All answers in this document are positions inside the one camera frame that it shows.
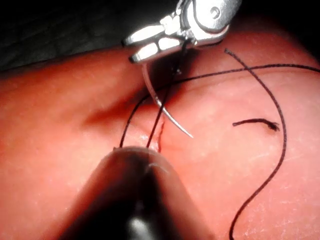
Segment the right arm needle driver jaw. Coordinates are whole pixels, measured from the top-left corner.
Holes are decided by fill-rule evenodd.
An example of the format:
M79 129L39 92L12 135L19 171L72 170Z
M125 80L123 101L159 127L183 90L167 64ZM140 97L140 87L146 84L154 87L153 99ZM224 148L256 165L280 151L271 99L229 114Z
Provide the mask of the right arm needle driver jaw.
M184 42L182 36L163 36L157 38L136 39L128 38L128 45L142 45L142 47L128 59L131 63L145 63L181 50Z
M123 47L142 46L160 38L168 37L174 32L175 27L172 24L151 24L125 37L121 41L121 44Z

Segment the right arm needle driver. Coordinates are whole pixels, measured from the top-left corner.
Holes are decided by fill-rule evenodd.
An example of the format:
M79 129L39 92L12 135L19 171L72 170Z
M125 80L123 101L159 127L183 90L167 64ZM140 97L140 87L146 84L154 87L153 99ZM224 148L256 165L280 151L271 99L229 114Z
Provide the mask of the right arm needle driver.
M242 4L241 0L180 0L175 11L160 23L164 34L161 47L211 45L223 40L230 23Z

